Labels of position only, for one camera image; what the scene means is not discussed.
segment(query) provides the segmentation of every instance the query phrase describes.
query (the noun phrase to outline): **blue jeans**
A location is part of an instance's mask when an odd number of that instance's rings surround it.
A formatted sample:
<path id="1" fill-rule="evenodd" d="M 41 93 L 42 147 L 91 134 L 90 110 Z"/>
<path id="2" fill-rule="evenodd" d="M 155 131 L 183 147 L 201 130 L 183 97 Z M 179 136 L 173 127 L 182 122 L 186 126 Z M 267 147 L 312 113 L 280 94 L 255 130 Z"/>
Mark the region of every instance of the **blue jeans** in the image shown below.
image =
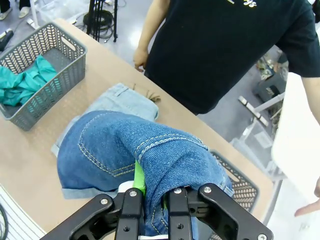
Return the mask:
<path id="1" fill-rule="evenodd" d="M 145 234 L 168 233 L 162 196 L 180 186 L 198 189 L 214 183 L 229 196 L 231 181 L 200 139 L 163 124 L 115 111 L 92 111 L 69 130 L 57 168 L 66 189 L 115 190 L 134 179 L 135 160 L 146 184 Z"/>

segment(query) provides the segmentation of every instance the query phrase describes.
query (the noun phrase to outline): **green garment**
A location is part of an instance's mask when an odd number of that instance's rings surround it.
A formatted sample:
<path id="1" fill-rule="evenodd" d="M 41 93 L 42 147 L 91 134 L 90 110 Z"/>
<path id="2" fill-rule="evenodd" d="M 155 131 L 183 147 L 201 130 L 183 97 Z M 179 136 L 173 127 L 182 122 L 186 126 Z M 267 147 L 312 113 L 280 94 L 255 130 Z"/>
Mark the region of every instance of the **green garment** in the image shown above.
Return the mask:
<path id="1" fill-rule="evenodd" d="M 41 55 L 35 59 L 34 66 L 18 75 L 0 66 L 0 103 L 10 106 L 23 105 L 56 75 L 56 70 Z"/>

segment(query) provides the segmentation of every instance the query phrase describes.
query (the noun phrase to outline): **basket rim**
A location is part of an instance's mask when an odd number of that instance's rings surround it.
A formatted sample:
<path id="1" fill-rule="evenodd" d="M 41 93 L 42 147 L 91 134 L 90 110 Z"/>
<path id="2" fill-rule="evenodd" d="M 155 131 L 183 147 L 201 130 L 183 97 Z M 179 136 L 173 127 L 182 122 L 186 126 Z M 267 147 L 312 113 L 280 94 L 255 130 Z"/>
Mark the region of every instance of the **basket rim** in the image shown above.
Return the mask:
<path id="1" fill-rule="evenodd" d="M 17 43 L 10 51 L 8 51 L 3 57 L 0 58 L 0 61 L 2 61 L 4 58 L 6 58 L 9 54 L 11 54 L 18 46 L 20 46 L 24 41 L 28 40 L 31 36 L 33 36 L 34 34 L 38 33 L 40 30 L 46 28 L 49 25 L 53 25 L 55 28 L 59 29 L 60 31 L 62 31 L 64 34 L 69 35 L 70 38 L 72 38 L 72 40 L 74 42 L 76 42 L 76 44 L 78 44 L 79 46 L 81 46 L 84 49 L 84 53 L 81 54 L 77 59 L 73 60 L 72 62 L 70 62 L 67 66 L 65 66 L 62 70 L 60 70 L 52 79 L 50 79 L 48 82 L 46 82 L 45 85 L 43 85 L 38 91 L 36 91 L 32 97 L 30 97 L 11 117 L 6 117 L 5 114 L 3 113 L 3 104 L 0 103 L 1 107 L 0 107 L 0 111 L 4 117 L 5 120 L 10 121 L 11 119 L 13 119 L 30 101 L 32 101 L 32 99 L 34 98 L 34 96 L 39 93 L 42 89 L 44 89 L 47 85 L 49 85 L 54 79 L 57 78 L 58 75 L 60 75 L 64 70 L 66 70 L 67 68 L 69 68 L 71 65 L 73 65 L 75 62 L 77 62 L 79 59 L 85 57 L 85 55 L 88 52 L 87 47 L 79 42 L 74 36 L 72 36 L 69 32 L 67 32 L 66 30 L 64 30 L 62 27 L 60 27 L 59 25 L 57 25 L 55 22 L 48 22 L 47 24 L 43 25 L 42 27 L 39 27 L 37 30 L 33 31 L 31 34 L 29 34 L 26 38 L 24 38 L 22 41 L 20 41 L 19 43 Z"/>

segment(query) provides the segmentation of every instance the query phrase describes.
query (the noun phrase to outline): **black pants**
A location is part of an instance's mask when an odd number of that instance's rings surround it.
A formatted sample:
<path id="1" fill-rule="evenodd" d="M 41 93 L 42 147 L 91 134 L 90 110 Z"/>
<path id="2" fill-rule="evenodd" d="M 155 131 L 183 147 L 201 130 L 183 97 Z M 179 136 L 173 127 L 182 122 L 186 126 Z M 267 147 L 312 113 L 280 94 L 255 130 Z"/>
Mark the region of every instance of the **black pants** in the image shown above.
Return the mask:
<path id="1" fill-rule="evenodd" d="M 21 10 L 23 7 L 30 7 L 30 0 L 20 0 L 19 9 Z M 0 0 L 0 9 L 1 13 L 5 13 L 10 8 L 9 0 Z"/>

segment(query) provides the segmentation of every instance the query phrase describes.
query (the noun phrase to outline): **screw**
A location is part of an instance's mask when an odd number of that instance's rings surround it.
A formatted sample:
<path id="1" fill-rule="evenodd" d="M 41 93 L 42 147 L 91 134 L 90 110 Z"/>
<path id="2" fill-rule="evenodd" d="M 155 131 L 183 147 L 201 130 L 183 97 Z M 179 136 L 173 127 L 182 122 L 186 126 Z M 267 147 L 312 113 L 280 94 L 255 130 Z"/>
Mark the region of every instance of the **screw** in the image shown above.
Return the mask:
<path id="1" fill-rule="evenodd" d="M 174 190 L 174 193 L 175 193 L 175 194 L 180 194 L 181 192 L 182 192 L 181 188 L 176 188 L 176 189 Z"/>
<path id="2" fill-rule="evenodd" d="M 258 240 L 267 240 L 267 236 L 264 235 L 264 234 L 260 234 L 260 235 L 258 236 Z"/>
<path id="3" fill-rule="evenodd" d="M 136 191 L 131 191 L 129 194 L 130 194 L 131 197 L 137 196 L 137 192 Z"/>
<path id="4" fill-rule="evenodd" d="M 102 205 L 106 205 L 107 203 L 108 203 L 108 200 L 107 199 L 102 199 L 101 201 L 100 201 L 100 203 L 102 204 Z"/>
<path id="5" fill-rule="evenodd" d="M 206 194 L 211 193 L 211 188 L 208 187 L 208 186 L 206 186 L 206 187 L 204 188 L 204 192 L 205 192 Z"/>

